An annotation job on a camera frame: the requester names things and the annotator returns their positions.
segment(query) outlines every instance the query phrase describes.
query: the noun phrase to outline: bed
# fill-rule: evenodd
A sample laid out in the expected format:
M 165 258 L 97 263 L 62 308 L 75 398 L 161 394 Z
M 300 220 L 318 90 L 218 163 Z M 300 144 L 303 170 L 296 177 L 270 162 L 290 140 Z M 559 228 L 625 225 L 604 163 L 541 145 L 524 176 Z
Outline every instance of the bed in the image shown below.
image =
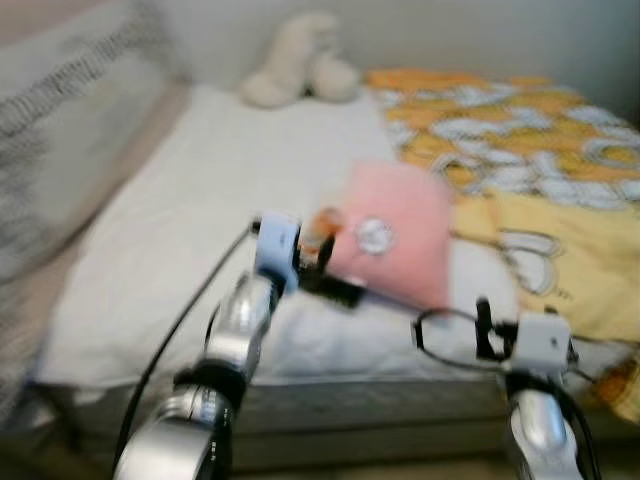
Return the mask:
M 396 162 L 374 91 L 334 106 L 305 100 L 277 112 L 209 86 L 192 91 L 173 132 L 87 232 L 67 278 L 34 379 L 71 393 L 85 448 L 108 458 L 127 393 L 227 244 L 262 210 L 308 218 L 358 161 Z M 160 362 L 142 410 L 202 348 L 209 315 L 243 269 L 245 244 L 194 309 Z M 486 295 L 516 318 L 513 277 L 492 249 L 455 240 L 452 305 L 473 313 Z M 506 405 L 492 376 L 435 363 L 412 345 L 418 312 L 367 294 L 353 312 L 297 292 L 273 319 L 236 432 L 237 466 L 254 469 L 392 460 L 499 448 Z M 471 361 L 473 325 L 435 319 L 426 338 Z M 591 376 L 628 358 L 616 342 L 578 341 Z M 568 377 L 576 394 L 588 385 Z M 635 427 L 589 405 L 599 438 Z

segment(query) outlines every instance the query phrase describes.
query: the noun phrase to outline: white circular logo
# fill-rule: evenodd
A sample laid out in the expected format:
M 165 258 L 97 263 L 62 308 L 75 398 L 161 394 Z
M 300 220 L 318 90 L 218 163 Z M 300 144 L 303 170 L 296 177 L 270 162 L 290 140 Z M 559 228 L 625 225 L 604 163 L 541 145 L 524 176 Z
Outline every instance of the white circular logo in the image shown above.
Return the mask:
M 379 218 L 368 218 L 356 229 L 356 241 L 370 255 L 382 255 L 393 245 L 393 230 Z

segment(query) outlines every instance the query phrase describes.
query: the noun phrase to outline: blanket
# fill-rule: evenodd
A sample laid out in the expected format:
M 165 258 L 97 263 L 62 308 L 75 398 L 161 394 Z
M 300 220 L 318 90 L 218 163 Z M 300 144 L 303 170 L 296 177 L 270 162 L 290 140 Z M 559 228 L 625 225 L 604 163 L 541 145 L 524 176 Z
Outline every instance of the blanket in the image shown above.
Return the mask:
M 637 131 L 544 78 L 410 69 L 368 84 L 399 157 L 456 192 L 454 234 L 498 249 L 523 308 L 555 305 L 585 338 L 640 340 Z M 640 422 L 640 356 L 593 390 Z

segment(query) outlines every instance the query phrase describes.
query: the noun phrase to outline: white bed sheet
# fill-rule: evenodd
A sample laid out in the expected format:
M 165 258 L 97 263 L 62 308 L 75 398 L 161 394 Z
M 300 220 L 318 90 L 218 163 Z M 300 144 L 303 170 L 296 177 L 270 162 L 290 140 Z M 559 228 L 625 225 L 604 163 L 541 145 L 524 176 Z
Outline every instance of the white bed sheet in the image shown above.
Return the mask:
M 132 384 L 183 304 L 250 218 L 264 210 L 306 217 L 357 161 L 396 161 L 366 90 L 354 103 L 304 100 L 278 111 L 246 107 L 211 87 L 193 102 L 153 159 L 98 219 L 52 321 L 36 380 L 88 389 Z M 252 242 L 204 295 L 160 362 L 167 374 L 193 361 L 210 313 L 251 267 Z M 517 315 L 515 287 L 497 255 L 454 241 L 450 291 L 471 313 L 488 296 L 497 317 Z M 284 299 L 265 341 L 255 385 L 477 378 L 412 346 L 416 311 L 367 295 L 355 312 L 298 292 Z M 434 320 L 427 341 L 473 360 L 473 325 Z M 594 373 L 616 345 L 580 344 Z

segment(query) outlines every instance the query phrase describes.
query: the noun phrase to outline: mattress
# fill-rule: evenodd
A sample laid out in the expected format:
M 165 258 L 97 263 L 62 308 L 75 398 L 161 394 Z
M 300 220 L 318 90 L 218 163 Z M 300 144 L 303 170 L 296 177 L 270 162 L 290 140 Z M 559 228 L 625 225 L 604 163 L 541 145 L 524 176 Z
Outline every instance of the mattress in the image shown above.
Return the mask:
M 135 383 L 191 292 L 255 213 L 307 217 L 358 161 L 396 161 L 366 90 L 348 105 L 305 100 L 264 112 L 197 87 L 175 131 L 88 232 L 56 307 L 36 380 L 71 385 L 84 403 Z M 251 267 L 252 255 L 246 244 L 234 256 L 175 337 L 158 376 L 196 358 L 209 315 Z M 456 308 L 474 313 L 476 298 L 485 295 L 497 318 L 516 318 L 513 281 L 490 249 L 454 241 L 449 281 Z M 451 369 L 413 347 L 410 323 L 417 314 L 373 294 L 354 311 L 304 292 L 283 299 L 240 430 L 502 412 L 494 377 Z M 436 318 L 425 336 L 441 355 L 474 361 L 470 322 Z M 581 368 L 592 375 L 627 353 L 613 343 L 579 342 L 577 350 Z M 572 379 L 570 387 L 585 384 Z M 122 404 L 113 411 L 121 413 Z M 113 429 L 114 422 L 107 423 Z

